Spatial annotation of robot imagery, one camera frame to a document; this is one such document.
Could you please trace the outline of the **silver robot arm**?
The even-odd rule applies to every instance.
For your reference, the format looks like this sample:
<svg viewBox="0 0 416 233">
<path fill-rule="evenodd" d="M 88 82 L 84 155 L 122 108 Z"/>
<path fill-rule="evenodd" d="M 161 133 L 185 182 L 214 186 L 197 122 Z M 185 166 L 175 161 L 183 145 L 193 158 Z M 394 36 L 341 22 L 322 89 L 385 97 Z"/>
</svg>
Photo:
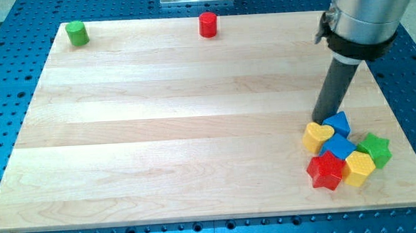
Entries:
<svg viewBox="0 0 416 233">
<path fill-rule="evenodd" d="M 410 0 L 333 0 L 331 31 L 353 43 L 378 44 L 396 32 Z"/>
</svg>

